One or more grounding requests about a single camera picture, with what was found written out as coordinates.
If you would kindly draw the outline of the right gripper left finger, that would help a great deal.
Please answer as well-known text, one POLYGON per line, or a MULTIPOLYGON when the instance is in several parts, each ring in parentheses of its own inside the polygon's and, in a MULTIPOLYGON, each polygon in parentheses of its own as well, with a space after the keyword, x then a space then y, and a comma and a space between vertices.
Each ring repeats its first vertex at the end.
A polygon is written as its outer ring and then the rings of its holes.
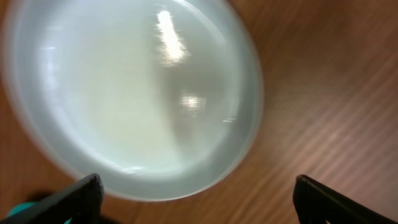
POLYGON ((98 174, 90 174, 61 192, 1 220, 1 224, 98 223, 104 188, 98 174))

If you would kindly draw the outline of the light blue plate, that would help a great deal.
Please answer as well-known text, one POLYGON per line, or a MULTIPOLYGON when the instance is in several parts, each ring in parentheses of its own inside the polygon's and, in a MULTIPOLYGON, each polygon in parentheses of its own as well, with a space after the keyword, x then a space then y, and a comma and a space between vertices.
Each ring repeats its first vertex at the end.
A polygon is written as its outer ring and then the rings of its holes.
POLYGON ((118 197, 174 200, 217 184, 261 122, 261 69, 226 1, 11 1, 3 54, 34 142, 118 197))

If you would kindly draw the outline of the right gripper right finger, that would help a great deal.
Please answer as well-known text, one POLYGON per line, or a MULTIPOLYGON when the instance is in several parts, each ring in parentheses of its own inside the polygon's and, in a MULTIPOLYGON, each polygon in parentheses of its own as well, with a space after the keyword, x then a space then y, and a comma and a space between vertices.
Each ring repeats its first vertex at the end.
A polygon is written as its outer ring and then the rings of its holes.
POLYGON ((298 175, 293 203, 300 224, 397 224, 307 175, 298 175))

